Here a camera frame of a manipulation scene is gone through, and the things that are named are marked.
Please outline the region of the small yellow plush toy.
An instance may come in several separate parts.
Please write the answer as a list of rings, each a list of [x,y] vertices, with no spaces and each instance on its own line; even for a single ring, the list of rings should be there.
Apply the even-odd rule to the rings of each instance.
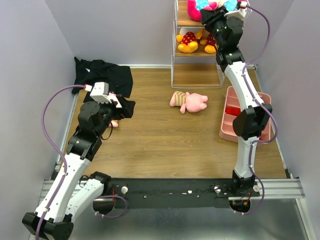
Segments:
[[[176,36],[178,50],[182,53],[193,53],[199,47],[203,29],[197,27],[182,27]]]

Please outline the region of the white plush blue dress front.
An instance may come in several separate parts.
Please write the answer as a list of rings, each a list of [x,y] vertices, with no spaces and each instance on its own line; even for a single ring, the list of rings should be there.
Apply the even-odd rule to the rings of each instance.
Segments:
[[[212,10],[216,5],[212,5],[208,0],[187,0],[186,12],[191,20],[200,22],[202,19],[201,10]]]

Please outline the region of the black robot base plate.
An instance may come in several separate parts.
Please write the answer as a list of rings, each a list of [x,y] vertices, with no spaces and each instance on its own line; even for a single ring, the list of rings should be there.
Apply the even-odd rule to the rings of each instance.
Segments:
[[[257,184],[239,184],[232,178],[112,178],[98,176],[102,196],[116,194],[121,199],[103,198],[94,207],[106,210],[228,208],[232,198],[245,201],[260,196]]]

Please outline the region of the white plush blue dress back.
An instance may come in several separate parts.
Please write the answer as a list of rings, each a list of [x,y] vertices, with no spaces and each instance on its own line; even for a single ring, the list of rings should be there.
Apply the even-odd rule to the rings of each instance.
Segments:
[[[235,11],[237,9],[238,2],[240,0],[208,0],[209,6],[216,10],[221,7],[225,7],[228,12]]]

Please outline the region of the large yellow plush toy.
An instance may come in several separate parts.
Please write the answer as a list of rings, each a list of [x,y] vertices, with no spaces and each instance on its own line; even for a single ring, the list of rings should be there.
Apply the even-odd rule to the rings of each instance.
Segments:
[[[207,54],[215,54],[217,52],[217,42],[211,33],[204,32],[200,44],[204,46],[204,51]]]

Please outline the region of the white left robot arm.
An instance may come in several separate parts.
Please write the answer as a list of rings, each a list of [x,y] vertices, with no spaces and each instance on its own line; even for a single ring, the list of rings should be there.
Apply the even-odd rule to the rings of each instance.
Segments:
[[[114,193],[111,177],[100,172],[91,175],[86,186],[73,193],[102,145],[103,134],[111,121],[131,118],[134,114],[135,101],[120,94],[101,98],[102,102],[89,101],[81,106],[78,126],[62,156],[63,164],[56,179],[36,210],[27,212],[22,219],[23,225],[37,240],[67,240],[76,218],[95,199],[110,199],[112,206],[116,199],[126,202]]]

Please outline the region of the white plush blue dress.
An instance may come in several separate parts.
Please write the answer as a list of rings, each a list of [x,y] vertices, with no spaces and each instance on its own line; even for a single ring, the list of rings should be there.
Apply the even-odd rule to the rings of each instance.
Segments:
[[[216,10],[221,7],[225,7],[228,12],[235,11],[237,9],[238,2],[240,0],[208,0],[209,6]]]
[[[202,19],[201,10],[212,10],[216,5],[212,5],[208,0],[187,0],[186,12],[191,20],[200,22]]]

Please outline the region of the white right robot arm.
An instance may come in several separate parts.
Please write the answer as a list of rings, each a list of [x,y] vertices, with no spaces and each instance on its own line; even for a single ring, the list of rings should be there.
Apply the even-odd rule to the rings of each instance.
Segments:
[[[224,6],[200,11],[201,24],[217,43],[216,62],[232,84],[241,110],[232,122],[238,151],[230,191],[236,196],[246,194],[255,185],[256,148],[272,113],[272,106],[264,103],[248,76],[245,58],[238,47],[248,8],[247,3],[241,1],[234,11]]]

